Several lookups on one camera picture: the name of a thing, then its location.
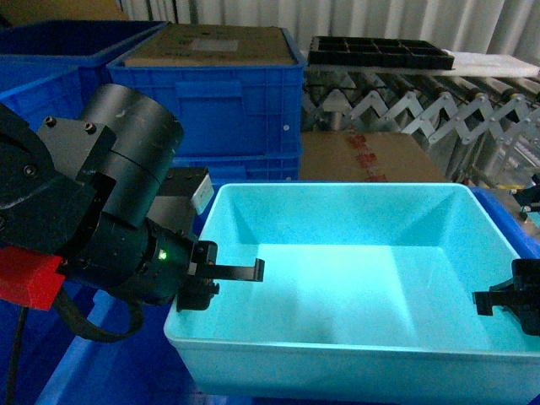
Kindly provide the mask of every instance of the red bracket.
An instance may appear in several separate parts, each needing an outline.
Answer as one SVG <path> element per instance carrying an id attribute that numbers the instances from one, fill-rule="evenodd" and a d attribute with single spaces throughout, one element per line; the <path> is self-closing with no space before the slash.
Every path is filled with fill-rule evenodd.
<path id="1" fill-rule="evenodd" d="M 62 258 L 21 247 L 0 249 L 0 299 L 48 311 L 62 287 L 57 273 Z"/>

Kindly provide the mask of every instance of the white label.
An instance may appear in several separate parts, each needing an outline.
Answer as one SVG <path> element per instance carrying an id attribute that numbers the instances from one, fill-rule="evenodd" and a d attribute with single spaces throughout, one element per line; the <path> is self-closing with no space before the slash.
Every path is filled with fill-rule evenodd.
<path id="1" fill-rule="evenodd" d="M 210 180 L 210 175 L 206 175 L 201 185 L 192 197 L 192 206 L 195 208 L 199 215 L 204 212 L 204 209 L 206 208 L 208 203 L 210 203 L 212 197 L 212 180 Z"/>
<path id="2" fill-rule="evenodd" d="M 192 41 L 192 50 L 236 52 L 238 51 L 238 40 L 202 40 L 196 38 Z"/>

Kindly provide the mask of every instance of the white curtain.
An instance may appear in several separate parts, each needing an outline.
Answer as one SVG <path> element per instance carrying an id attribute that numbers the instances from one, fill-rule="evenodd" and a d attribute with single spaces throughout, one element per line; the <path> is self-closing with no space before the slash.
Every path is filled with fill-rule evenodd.
<path id="1" fill-rule="evenodd" d="M 540 61 L 540 0 L 117 0 L 130 19 L 287 28 L 314 35 L 420 39 L 451 51 Z"/>

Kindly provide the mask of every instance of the black plastic tray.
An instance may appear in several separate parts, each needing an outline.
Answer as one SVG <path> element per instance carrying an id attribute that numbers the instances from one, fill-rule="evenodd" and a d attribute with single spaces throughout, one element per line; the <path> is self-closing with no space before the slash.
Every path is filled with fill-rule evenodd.
<path id="1" fill-rule="evenodd" d="M 425 40 L 315 36 L 310 65 L 451 70 L 454 57 Z"/>

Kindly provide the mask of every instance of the cardboard box lid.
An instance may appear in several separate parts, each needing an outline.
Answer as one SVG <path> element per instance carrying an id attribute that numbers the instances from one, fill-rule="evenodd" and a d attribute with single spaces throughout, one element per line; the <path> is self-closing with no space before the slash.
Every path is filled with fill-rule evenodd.
<path id="1" fill-rule="evenodd" d="M 292 65 L 276 27 L 169 24 L 124 61 L 130 67 Z"/>
<path id="2" fill-rule="evenodd" d="M 448 182 L 408 134 L 304 132 L 300 179 Z"/>

